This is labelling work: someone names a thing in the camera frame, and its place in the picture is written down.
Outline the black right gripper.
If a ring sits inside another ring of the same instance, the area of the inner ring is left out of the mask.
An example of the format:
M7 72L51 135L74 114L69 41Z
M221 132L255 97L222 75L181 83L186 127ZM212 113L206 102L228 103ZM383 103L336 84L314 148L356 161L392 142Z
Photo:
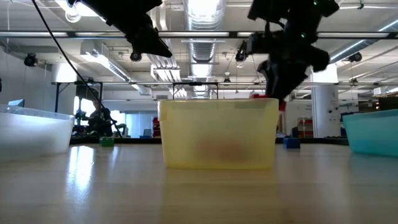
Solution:
M267 53L257 71L266 79L266 95L281 103L308 76L308 67L319 72L330 62L327 51L315 47L320 18L289 18L281 29L271 31L267 22Z

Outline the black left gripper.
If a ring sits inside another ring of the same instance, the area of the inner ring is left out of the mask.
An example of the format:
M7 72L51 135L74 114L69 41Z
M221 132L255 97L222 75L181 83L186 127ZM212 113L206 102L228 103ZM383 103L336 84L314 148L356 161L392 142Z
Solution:
M147 14L160 6L162 0L82 0L85 6L105 20L109 26L125 34L132 45L130 58L142 58L142 54L170 58L172 52L159 37Z

